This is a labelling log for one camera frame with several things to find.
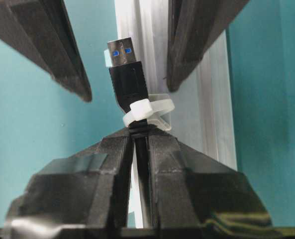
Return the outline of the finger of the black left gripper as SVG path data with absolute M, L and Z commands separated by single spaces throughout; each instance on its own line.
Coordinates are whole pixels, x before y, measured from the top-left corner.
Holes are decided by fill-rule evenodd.
M 92 90 L 62 0 L 0 0 L 0 40 L 84 102 Z
M 246 4 L 246 0 L 169 1 L 166 83 L 170 92 L 179 89 Z

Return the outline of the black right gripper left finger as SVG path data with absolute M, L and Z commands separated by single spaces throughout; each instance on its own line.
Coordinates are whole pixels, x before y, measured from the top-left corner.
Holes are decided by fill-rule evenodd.
M 52 160 L 12 201 L 6 239 L 107 239 L 127 224 L 133 142 L 127 129 Z

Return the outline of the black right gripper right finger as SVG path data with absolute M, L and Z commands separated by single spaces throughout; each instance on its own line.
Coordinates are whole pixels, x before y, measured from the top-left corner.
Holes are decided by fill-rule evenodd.
M 159 129 L 148 139 L 162 238 L 274 237 L 271 217 L 244 174 Z

